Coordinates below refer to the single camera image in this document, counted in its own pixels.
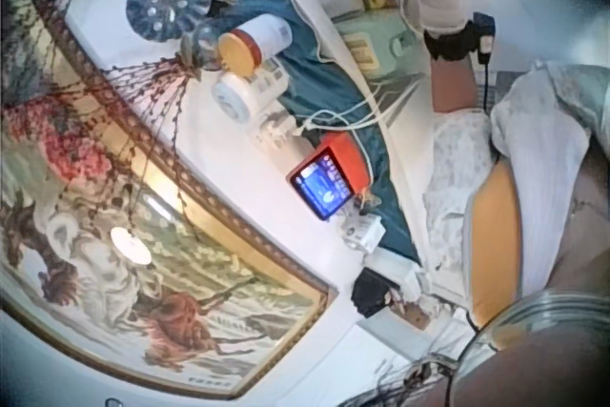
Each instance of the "digital display screen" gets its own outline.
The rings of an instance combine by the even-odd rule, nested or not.
[[[354,195],[334,155],[324,150],[291,182],[320,219],[328,219]]]

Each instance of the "painting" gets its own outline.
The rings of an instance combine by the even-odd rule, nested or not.
[[[39,17],[22,39],[3,43],[3,61],[13,58],[3,69],[3,309],[112,376],[182,396],[242,396],[311,328],[332,289],[158,141],[128,103],[132,85],[99,70],[61,17]],[[31,69],[16,50],[25,49],[35,78],[24,78]]]

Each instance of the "yellow cushion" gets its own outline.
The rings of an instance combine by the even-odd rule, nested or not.
[[[472,317],[483,326],[511,305],[519,287],[519,199],[509,163],[498,162],[472,206]]]

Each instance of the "bottle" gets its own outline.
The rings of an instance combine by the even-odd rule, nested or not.
[[[232,120],[246,124],[284,93],[288,83],[288,73],[276,59],[270,59],[250,77],[224,71],[212,86],[212,96]]]
[[[223,33],[218,40],[218,51],[227,70],[249,77],[263,62],[292,43],[293,32],[288,22],[265,13]]]

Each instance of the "red device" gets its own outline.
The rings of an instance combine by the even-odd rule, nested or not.
[[[288,181],[323,220],[371,184],[360,148],[348,132],[325,134],[315,151],[288,174]]]

